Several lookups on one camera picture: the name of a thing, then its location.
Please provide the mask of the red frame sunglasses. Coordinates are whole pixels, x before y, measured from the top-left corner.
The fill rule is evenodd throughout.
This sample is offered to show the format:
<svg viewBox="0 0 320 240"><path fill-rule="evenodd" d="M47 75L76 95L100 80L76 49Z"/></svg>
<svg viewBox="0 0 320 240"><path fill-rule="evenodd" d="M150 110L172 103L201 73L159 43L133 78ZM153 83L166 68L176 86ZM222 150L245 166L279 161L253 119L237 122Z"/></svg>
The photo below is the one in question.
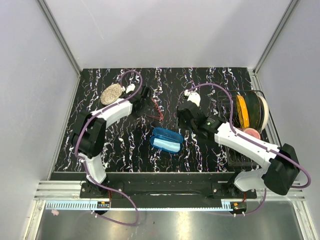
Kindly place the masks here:
<svg viewBox="0 0 320 240"><path fill-rule="evenodd" d="M157 120L157 121L159 121L161 123L164 120L164 115L163 115L163 113L162 113L157 101L154 98L152 98L151 100L154 103L154 109L158 113L158 116L152 116L152 115L146 115L146 116L151 118L151 119Z"/></svg>

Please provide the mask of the light blue cleaning cloth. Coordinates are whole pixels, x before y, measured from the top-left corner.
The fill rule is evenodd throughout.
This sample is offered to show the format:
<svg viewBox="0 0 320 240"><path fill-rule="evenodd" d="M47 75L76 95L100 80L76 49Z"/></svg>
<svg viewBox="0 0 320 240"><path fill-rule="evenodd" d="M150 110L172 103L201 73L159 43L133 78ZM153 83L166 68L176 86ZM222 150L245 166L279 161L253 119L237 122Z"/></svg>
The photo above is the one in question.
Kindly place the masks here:
<svg viewBox="0 0 320 240"><path fill-rule="evenodd" d="M171 141L167 141L159 138L155 138L153 140L153 146L157 147L158 149L161 149L167 152L173 152L173 153L177 153L181 147L180 143L171 142Z"/></svg>

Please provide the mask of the blue glasses case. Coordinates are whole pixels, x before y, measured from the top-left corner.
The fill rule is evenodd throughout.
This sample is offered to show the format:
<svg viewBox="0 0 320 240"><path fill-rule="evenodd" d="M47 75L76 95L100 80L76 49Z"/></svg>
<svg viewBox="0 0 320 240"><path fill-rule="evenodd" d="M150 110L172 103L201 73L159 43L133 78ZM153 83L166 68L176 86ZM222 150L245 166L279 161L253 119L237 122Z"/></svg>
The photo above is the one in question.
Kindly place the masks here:
<svg viewBox="0 0 320 240"><path fill-rule="evenodd" d="M180 133L168 130L166 128L161 128L161 127L155 127L152 131L152 137L150 138L150 144L153 147L155 147L154 146L154 139L161 139L161 140L166 140L169 142L180 143L180 150L182 148L182 143L184 141L184 137ZM171 153L171 154L178 153L178 152L168 152L168 151L165 151L165 152Z"/></svg>

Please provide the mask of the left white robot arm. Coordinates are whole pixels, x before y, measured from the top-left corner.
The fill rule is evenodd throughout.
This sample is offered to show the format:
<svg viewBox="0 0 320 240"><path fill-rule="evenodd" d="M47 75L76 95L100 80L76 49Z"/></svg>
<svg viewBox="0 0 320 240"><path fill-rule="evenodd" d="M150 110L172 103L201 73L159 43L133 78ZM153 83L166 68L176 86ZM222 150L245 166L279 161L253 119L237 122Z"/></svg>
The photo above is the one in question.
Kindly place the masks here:
<svg viewBox="0 0 320 240"><path fill-rule="evenodd" d="M100 96L106 110L82 112L74 123L71 144L75 156L83 163L86 182L81 186L81 197L103 198L108 194L108 177L101 153L105 145L106 130L113 123L130 115L139 117L153 106L152 91L147 86L130 84L122 87L112 84Z"/></svg>

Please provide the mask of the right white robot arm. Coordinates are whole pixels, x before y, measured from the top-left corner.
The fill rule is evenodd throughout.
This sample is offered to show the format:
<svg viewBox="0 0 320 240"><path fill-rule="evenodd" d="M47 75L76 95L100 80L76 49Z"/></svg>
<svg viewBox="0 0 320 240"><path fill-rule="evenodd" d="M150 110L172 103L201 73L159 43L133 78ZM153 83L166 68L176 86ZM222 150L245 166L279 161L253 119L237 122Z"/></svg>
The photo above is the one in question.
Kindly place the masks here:
<svg viewBox="0 0 320 240"><path fill-rule="evenodd" d="M285 143L277 146L233 128L218 116L206 116L192 101L177 107L178 126L196 137L226 146L248 157L260 168L235 174L227 185L228 195L239 198L251 189L269 189L285 196L300 170L296 151Z"/></svg>

